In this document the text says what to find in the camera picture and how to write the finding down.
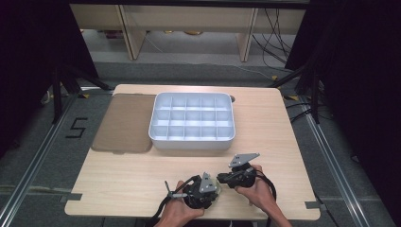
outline white plastic tray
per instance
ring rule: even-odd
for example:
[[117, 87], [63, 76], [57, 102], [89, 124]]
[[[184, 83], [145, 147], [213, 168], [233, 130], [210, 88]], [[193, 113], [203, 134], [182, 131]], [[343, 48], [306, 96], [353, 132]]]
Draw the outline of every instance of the white plastic tray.
[[235, 137], [232, 100], [223, 93], [160, 93], [148, 133], [158, 149], [227, 149]]

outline cabinet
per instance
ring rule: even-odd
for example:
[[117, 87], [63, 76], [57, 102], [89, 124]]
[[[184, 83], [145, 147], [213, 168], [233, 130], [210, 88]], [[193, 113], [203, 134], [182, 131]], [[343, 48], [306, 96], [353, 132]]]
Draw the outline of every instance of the cabinet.
[[[276, 9], [158, 7], [71, 4], [80, 28], [122, 30], [129, 58], [138, 58], [146, 31], [199, 30], [236, 35], [239, 58], [247, 61], [254, 33], [271, 33]], [[301, 9], [280, 9], [281, 34], [296, 34], [304, 17]]]

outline cardboard sheet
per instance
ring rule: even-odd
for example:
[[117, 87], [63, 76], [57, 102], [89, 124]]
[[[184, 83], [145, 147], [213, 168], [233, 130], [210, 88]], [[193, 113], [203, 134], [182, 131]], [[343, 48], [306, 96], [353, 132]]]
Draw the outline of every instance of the cardboard sheet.
[[118, 94], [97, 130], [92, 149], [112, 152], [146, 152], [152, 143], [148, 127], [155, 95]]

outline human hand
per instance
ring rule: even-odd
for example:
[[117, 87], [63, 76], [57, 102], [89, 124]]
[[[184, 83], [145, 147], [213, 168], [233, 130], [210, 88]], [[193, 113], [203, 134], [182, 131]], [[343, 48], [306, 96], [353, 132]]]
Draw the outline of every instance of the human hand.
[[[183, 181], [178, 181], [177, 187], [180, 187]], [[162, 217], [155, 225], [158, 227], [181, 227], [191, 219], [201, 217], [204, 214], [204, 208], [192, 209], [186, 205], [183, 198], [171, 199], [163, 210]]]
[[[256, 174], [263, 174], [262, 166], [252, 165], [252, 167], [256, 170]], [[252, 187], [236, 186], [235, 191], [248, 198], [250, 205], [257, 206], [265, 213], [268, 213], [266, 209], [276, 203], [273, 195], [271, 194], [271, 190], [268, 184], [257, 177]]]
[[[252, 167], [256, 170], [256, 174], [263, 175], [262, 166], [252, 165]], [[270, 187], [262, 179], [256, 177], [252, 187], [236, 186], [235, 191], [248, 198], [250, 205], [255, 205], [265, 212], [276, 223], [276, 226], [291, 226], [277, 205]]]

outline wrist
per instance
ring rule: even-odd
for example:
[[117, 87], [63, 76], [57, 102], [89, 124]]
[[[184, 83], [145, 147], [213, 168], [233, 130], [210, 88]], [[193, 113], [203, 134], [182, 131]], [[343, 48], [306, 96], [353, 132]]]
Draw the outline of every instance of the wrist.
[[181, 227], [174, 218], [160, 218], [155, 227]]

